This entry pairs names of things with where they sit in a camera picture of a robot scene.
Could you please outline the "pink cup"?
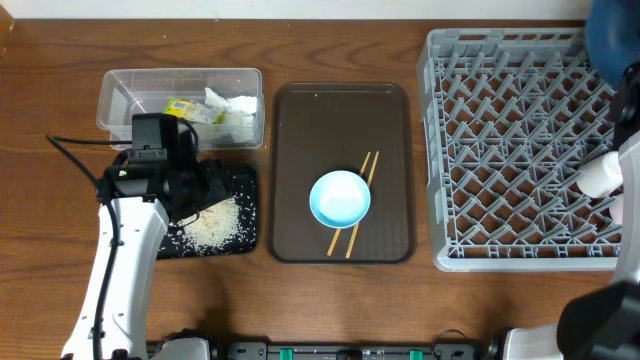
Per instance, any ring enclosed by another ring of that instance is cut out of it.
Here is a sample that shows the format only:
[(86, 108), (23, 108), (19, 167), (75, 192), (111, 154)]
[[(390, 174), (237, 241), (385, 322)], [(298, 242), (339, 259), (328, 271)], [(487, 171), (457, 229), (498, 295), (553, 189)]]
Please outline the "pink cup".
[(624, 195), (616, 195), (609, 206), (609, 214), (611, 219), (618, 225), (621, 225), (623, 223), (623, 209)]

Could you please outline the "food crumbs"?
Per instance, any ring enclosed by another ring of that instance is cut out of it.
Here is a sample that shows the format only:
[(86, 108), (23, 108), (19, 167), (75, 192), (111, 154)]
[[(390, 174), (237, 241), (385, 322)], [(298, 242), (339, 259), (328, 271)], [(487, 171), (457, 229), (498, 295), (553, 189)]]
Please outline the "food crumbs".
[(196, 215), (169, 225), (162, 250), (176, 257), (243, 254), (257, 243), (258, 213), (249, 195), (234, 195)]

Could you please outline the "white napkin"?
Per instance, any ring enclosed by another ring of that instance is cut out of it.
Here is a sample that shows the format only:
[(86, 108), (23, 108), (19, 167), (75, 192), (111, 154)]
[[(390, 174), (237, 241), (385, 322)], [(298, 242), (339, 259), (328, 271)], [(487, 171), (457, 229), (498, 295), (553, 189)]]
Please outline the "white napkin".
[(213, 112), (216, 125), (226, 125), (233, 142), (244, 143), (254, 138), (254, 122), (258, 109), (255, 96), (224, 98), (205, 88), (205, 105)]

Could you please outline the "green cup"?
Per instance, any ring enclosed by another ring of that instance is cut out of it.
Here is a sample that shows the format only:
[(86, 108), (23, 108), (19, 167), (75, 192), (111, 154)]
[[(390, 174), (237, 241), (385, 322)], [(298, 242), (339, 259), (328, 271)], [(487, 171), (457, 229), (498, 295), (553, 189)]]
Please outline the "green cup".
[(617, 151), (608, 152), (580, 167), (579, 190), (590, 198), (604, 198), (623, 184)]

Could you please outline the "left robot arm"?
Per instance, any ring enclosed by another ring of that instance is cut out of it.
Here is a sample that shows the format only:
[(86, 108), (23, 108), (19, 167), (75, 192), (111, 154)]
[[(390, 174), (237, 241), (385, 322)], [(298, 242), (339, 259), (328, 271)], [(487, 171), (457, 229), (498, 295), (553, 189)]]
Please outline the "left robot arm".
[(215, 159), (109, 166), (99, 182), (100, 232), (85, 300), (64, 359), (145, 359), (157, 254), (170, 223), (230, 198)]

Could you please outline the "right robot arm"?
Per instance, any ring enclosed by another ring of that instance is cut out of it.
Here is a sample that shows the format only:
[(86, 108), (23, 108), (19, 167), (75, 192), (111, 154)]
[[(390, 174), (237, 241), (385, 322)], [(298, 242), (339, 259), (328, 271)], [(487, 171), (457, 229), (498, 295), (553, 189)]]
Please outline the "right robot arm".
[(621, 167), (620, 252), (611, 283), (568, 302), (557, 323), (506, 333), (503, 360), (639, 360), (639, 64), (629, 65), (610, 105)]

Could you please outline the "light blue bowl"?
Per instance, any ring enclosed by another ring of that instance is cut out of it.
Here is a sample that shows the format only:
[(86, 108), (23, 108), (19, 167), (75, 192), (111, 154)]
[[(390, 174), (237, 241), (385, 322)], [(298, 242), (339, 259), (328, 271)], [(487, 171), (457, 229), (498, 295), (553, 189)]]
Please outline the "light blue bowl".
[(346, 170), (321, 176), (309, 194), (309, 207), (314, 218), (334, 229), (355, 226), (366, 216), (371, 202), (371, 191), (365, 180)]

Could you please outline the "dark blue plate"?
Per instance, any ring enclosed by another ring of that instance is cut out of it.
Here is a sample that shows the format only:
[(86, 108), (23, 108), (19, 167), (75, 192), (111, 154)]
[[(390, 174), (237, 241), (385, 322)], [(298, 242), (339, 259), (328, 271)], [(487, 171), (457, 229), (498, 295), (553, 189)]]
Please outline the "dark blue plate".
[(593, 0), (585, 31), (591, 66), (616, 89), (639, 61), (639, 0)]

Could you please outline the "yellow snack wrapper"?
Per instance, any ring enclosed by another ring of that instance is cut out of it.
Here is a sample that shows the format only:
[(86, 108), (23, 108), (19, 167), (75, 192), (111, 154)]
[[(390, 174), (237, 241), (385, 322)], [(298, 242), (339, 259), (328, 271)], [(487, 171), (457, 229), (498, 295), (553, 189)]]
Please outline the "yellow snack wrapper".
[(221, 124), (226, 115), (224, 109), (212, 108), (199, 102), (175, 97), (169, 99), (163, 113), (202, 124)]

